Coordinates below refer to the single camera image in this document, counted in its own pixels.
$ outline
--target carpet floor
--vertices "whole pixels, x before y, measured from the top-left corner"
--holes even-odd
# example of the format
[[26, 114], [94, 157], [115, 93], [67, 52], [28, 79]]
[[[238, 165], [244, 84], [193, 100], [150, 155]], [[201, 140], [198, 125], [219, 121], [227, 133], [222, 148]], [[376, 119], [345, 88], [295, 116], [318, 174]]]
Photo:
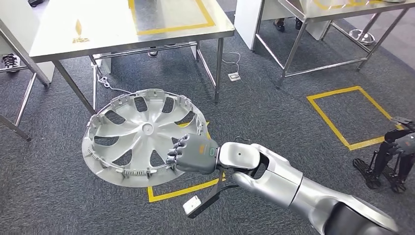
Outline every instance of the carpet floor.
[[[286, 58], [297, 31], [294, 19], [286, 32], [272, 21], [263, 22], [260, 34], [275, 53]], [[201, 42], [201, 51], [215, 71], [216, 40]], [[258, 45], [252, 53], [239, 35], [225, 39], [225, 51], [241, 53], [240, 81], [227, 74], [235, 65], [223, 64], [220, 102], [201, 63], [189, 48], [113, 59], [113, 87], [129, 91], [159, 88], [189, 97], [209, 121], [208, 129], [219, 144], [243, 136], [286, 157], [292, 166], [335, 190], [354, 194], [380, 208], [398, 223], [402, 235], [412, 235], [415, 218], [415, 179], [410, 175], [404, 194], [395, 194], [386, 179], [370, 190], [353, 168], [352, 159], [370, 160], [377, 145], [350, 151], [336, 137], [307, 100], [307, 96], [341, 88], [362, 87], [391, 116], [415, 118], [414, 71], [384, 49], [366, 66], [343, 66], [294, 76], [282, 89], [275, 83], [281, 70]], [[306, 34], [291, 71], [341, 62], [360, 49], [331, 29], [324, 42]], [[225, 54], [227, 61], [236, 60]], [[92, 69], [87, 57], [63, 61], [87, 98], [92, 100]], [[14, 119], [30, 73], [0, 74], [0, 110]], [[121, 92], [98, 88], [99, 107]], [[359, 91], [316, 100], [349, 143], [382, 136], [394, 128]], [[0, 125], [0, 233], [12, 234], [317, 234], [308, 222], [290, 211], [266, 202], [240, 188], [225, 191], [221, 199], [196, 219], [186, 218], [182, 204], [208, 189], [149, 202], [146, 188], [122, 188], [96, 177], [85, 165], [81, 143], [90, 114], [58, 72], [45, 90], [36, 82], [21, 128], [33, 138], [29, 143]], [[231, 184], [228, 177], [226, 184]], [[161, 195], [197, 185], [215, 176], [185, 174], [153, 188]]]

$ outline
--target person's foot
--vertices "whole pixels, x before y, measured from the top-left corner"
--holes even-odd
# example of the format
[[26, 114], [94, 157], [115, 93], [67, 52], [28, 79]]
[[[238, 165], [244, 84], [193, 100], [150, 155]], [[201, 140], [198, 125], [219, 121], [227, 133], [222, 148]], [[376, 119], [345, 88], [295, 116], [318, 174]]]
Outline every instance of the person's foot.
[[302, 22], [298, 18], [296, 18], [296, 30], [300, 30], [301, 26], [302, 26]]
[[285, 27], [284, 27], [284, 21], [274, 21], [274, 26], [277, 27], [277, 30], [280, 32], [284, 32], [285, 31]]
[[159, 52], [158, 51], [152, 51], [152, 52], [147, 53], [147, 55], [150, 58], [157, 58], [157, 56], [159, 55]]
[[20, 58], [15, 54], [4, 55], [1, 58], [1, 62], [4, 63], [5, 69], [11, 69], [11, 68], [20, 66]]

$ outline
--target metal table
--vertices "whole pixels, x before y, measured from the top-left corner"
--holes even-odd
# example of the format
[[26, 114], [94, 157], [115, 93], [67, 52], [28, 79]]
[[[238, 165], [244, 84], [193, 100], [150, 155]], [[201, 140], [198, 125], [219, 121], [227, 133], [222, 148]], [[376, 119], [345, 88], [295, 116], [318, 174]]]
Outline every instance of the metal table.
[[[97, 79], [102, 76], [96, 60], [191, 47], [215, 87], [217, 102], [223, 38], [233, 35], [234, 27], [216, 0], [57, 0], [51, 1], [44, 12], [30, 56], [35, 62], [52, 61], [95, 114]], [[215, 77], [199, 50], [199, 41], [207, 39], [218, 39]], [[92, 105], [59, 61], [80, 56], [89, 56], [93, 63]]]
[[17, 114], [16, 120], [14, 122], [7, 119], [5, 116], [0, 114], [0, 122], [2, 122], [5, 126], [10, 128], [13, 132], [18, 134], [20, 137], [25, 139], [26, 141], [31, 141], [32, 138], [25, 133], [20, 127], [20, 122], [23, 117], [24, 110], [26, 109], [27, 102], [29, 101], [30, 93], [32, 92], [33, 84], [35, 80], [39, 80], [45, 87], [49, 86], [49, 80], [47, 79], [46, 75], [42, 72], [42, 70], [38, 67], [38, 65], [32, 61], [32, 59], [27, 54], [24, 47], [19, 43], [16, 37], [12, 34], [12, 32], [7, 28], [6, 24], [2, 20], [0, 20], [0, 37], [4, 39], [4, 41], [9, 45], [9, 47], [13, 50], [13, 52], [20, 57], [24, 65], [9, 68], [9, 69], [0, 69], [0, 73], [4, 72], [13, 72], [13, 71], [20, 71], [20, 70], [30, 70], [32, 72], [31, 79], [27, 85], [26, 91], [23, 96], [22, 103], [19, 107], [19, 112]]
[[[353, 63], [361, 64], [358, 66], [358, 71], [363, 67], [363, 65], [368, 61], [368, 59], [373, 55], [373, 53], [379, 48], [382, 42], [386, 39], [389, 33], [393, 30], [393, 28], [398, 24], [401, 18], [405, 15], [409, 8], [415, 6], [415, 0], [407, 0], [406, 2], [402, 3], [388, 3], [384, 1], [377, 1], [377, 0], [278, 0], [287, 10], [289, 10], [292, 14], [294, 14], [297, 18], [299, 18], [303, 22], [303, 26], [300, 29], [296, 40], [294, 41], [293, 47], [291, 52], [287, 58], [285, 65], [283, 65], [280, 60], [274, 55], [268, 45], [264, 42], [264, 40], [259, 35], [259, 28], [261, 23], [261, 16], [258, 19], [258, 26], [256, 29], [255, 34], [255, 42], [261, 42], [266, 50], [271, 54], [273, 59], [277, 62], [277, 64], [282, 68], [281, 76], [277, 82], [277, 86], [282, 86], [282, 82], [286, 77], [291, 77], [299, 74], [309, 73], [313, 71], [319, 71], [324, 69], [329, 69], [333, 67], [338, 67], [342, 65], [349, 65]], [[343, 19], [347, 17], [353, 16], [360, 16], [360, 15], [367, 15], [376, 13], [375, 19], [372, 19], [370, 23], [365, 27], [363, 30], [363, 35], [370, 29], [373, 25], [374, 21], [377, 19], [381, 12], [385, 11], [392, 11], [402, 9], [402, 12], [396, 17], [393, 21], [391, 26], [386, 30], [384, 35], [379, 39], [376, 45], [369, 49], [358, 40], [355, 40], [351, 37], [347, 32], [341, 29], [338, 25], [333, 23], [333, 20]], [[330, 26], [333, 26], [335, 29], [339, 30], [342, 34], [346, 37], [351, 39], [355, 44], [357, 44], [360, 48], [366, 51], [368, 54], [364, 58], [359, 58], [355, 60], [345, 61], [337, 64], [322, 66], [318, 68], [313, 68], [309, 70], [297, 71], [287, 73], [290, 65], [293, 61], [294, 55], [297, 51], [299, 46], [300, 40], [305, 32], [305, 28], [308, 23], [315, 23], [315, 22], [322, 22], [322, 21], [330, 21], [328, 25], [329, 30]]]

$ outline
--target table top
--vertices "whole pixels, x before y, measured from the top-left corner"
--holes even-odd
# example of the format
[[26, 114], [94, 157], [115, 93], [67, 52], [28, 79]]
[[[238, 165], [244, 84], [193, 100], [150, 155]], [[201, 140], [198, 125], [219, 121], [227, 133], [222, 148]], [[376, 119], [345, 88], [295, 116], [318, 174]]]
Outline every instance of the table top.
[[374, 14], [384, 11], [410, 8], [415, 0], [390, 3], [378, 0], [278, 0], [297, 18], [309, 22], [321, 22], [347, 17]]
[[29, 55], [45, 62], [233, 34], [216, 0], [52, 0]]

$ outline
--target white cable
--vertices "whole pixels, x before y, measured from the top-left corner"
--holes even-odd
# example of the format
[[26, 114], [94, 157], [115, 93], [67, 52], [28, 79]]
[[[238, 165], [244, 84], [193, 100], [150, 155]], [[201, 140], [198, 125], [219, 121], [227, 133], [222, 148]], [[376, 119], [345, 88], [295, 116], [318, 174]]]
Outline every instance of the white cable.
[[238, 52], [229, 52], [229, 51], [224, 51], [223, 53], [235, 54], [235, 55], [239, 56], [239, 58], [236, 62], [228, 62], [228, 61], [225, 61], [224, 59], [222, 59], [222, 62], [225, 63], [225, 64], [234, 64], [234, 65], [238, 66], [238, 70], [236, 72], [239, 73], [239, 64], [238, 63], [241, 60], [241, 54], [239, 54]]
[[109, 89], [111, 89], [113, 91], [120, 91], [120, 92], [125, 92], [125, 93], [128, 93], [128, 94], [132, 94], [132, 92], [128, 92], [128, 91], [123, 90], [123, 89], [112, 88], [111, 85], [110, 85], [110, 83], [108, 82], [108, 78], [107, 77], [101, 77], [101, 78], [99, 78], [98, 79], [98, 82], [104, 84], [104, 87], [105, 88], [109, 88]]

